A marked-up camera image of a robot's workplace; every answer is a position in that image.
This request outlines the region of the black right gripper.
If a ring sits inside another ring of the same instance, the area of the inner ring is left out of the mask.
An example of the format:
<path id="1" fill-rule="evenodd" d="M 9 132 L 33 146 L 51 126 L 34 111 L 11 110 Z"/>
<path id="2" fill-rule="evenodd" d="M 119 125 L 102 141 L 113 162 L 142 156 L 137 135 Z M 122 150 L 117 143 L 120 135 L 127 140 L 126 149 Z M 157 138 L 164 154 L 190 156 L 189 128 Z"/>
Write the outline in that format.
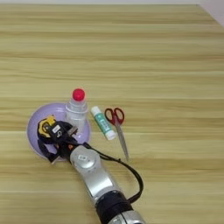
<path id="1" fill-rule="evenodd" d="M 72 152 L 78 146 L 81 146 L 81 143 L 73 137 L 76 130 L 75 126 L 65 127 L 60 125 L 59 130 L 52 132 L 52 140 L 38 140 L 38 147 L 51 164 L 60 156 L 64 159 L 69 159 Z M 51 145 L 55 149 L 55 152 L 50 152 L 47 145 Z"/>

